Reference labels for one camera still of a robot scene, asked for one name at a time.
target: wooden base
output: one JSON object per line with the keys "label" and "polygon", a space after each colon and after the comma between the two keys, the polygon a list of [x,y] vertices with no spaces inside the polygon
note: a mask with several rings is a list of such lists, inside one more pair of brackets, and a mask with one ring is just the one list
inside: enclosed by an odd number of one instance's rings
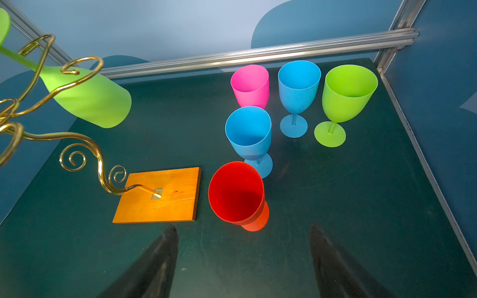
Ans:
{"label": "wooden base", "polygon": [[162,197],[153,199],[151,194],[140,189],[122,195],[113,223],[194,221],[200,174],[198,167],[131,173],[127,178],[126,186],[142,184],[152,189],[162,188]]}

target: blue goblet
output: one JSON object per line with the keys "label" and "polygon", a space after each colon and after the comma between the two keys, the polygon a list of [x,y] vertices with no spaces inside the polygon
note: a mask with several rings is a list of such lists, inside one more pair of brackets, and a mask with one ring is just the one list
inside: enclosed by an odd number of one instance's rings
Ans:
{"label": "blue goblet", "polygon": [[298,114],[311,105],[321,78],[320,68],[310,62],[297,60],[289,62],[278,72],[280,100],[291,113],[280,122],[281,132],[289,138],[299,138],[308,130],[305,118]]}
{"label": "blue goblet", "polygon": [[234,111],[225,123],[225,134],[235,152],[267,177],[273,161],[267,151],[271,143],[271,118],[263,109],[247,106]]}

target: dark green tabletop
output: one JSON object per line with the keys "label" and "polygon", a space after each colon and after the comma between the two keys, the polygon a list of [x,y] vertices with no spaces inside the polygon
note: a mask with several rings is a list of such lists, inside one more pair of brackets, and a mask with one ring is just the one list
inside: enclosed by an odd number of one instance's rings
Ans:
{"label": "dark green tabletop", "polygon": [[[369,59],[321,63],[372,69]],[[318,223],[398,297],[477,297],[477,281],[380,82],[354,119],[346,142],[321,146],[313,137],[326,120],[324,75],[301,115],[308,132],[280,132],[288,114],[270,72],[273,171],[264,179],[267,226],[250,233],[212,212],[208,183],[223,164],[240,160],[224,125],[239,108],[232,73],[125,85],[129,116],[103,129],[78,119],[71,131],[98,142],[106,168],[130,173],[199,166],[195,222],[176,223],[180,242],[171,298],[318,297],[309,229]],[[118,278],[168,223],[112,223],[119,197],[105,192],[96,160],[75,173],[58,163],[62,141],[2,225],[0,297],[94,297]]]}

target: green goblet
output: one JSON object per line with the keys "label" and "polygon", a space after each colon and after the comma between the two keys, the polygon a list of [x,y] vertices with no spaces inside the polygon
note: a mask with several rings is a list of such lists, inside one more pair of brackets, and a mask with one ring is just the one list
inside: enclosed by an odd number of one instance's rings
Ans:
{"label": "green goblet", "polygon": [[[10,16],[5,10],[0,9],[0,53],[35,72],[39,65],[27,59],[25,56],[36,47],[35,41],[49,37],[50,41],[48,44],[50,45],[54,40],[54,36],[47,34],[36,39],[31,43],[32,46],[29,47],[29,45],[27,45],[21,50],[24,51],[22,55],[1,45],[9,29]],[[131,95],[123,87],[97,73],[103,66],[102,62],[93,71],[79,67],[75,67],[72,71],[67,70],[67,68],[86,60],[101,59],[97,57],[85,57],[74,60],[63,67],[43,66],[40,77],[45,83],[50,95],[54,96],[54,99],[65,110],[102,128],[114,127],[121,123],[129,114],[129,110],[131,109]],[[42,104],[43,103],[38,103],[26,111],[13,115],[13,117],[32,112]]]}
{"label": "green goblet", "polygon": [[326,147],[338,147],[346,140],[346,132],[338,123],[356,117],[378,87],[375,74],[362,66],[346,64],[330,70],[325,77],[322,104],[331,121],[315,127],[316,140]]}

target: goblet stem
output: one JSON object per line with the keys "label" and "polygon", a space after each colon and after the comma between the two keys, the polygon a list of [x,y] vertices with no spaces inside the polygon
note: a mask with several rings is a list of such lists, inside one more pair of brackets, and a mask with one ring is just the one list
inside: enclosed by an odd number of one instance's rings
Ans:
{"label": "goblet stem", "polygon": [[38,64],[36,64],[35,62],[33,61],[30,61],[29,59],[25,58],[24,56],[18,54],[18,53],[15,53],[14,51],[12,50],[9,50],[3,46],[0,46],[0,53],[4,54],[5,56],[9,57],[10,59],[20,63],[20,64],[23,64],[25,65],[26,67],[28,67],[29,69],[35,71],[38,67]]}
{"label": "goblet stem", "polygon": [[336,126],[336,122],[331,122],[331,125],[330,125],[330,129],[328,130],[328,133],[329,134],[332,134],[333,133],[333,130],[334,130],[334,127]]}

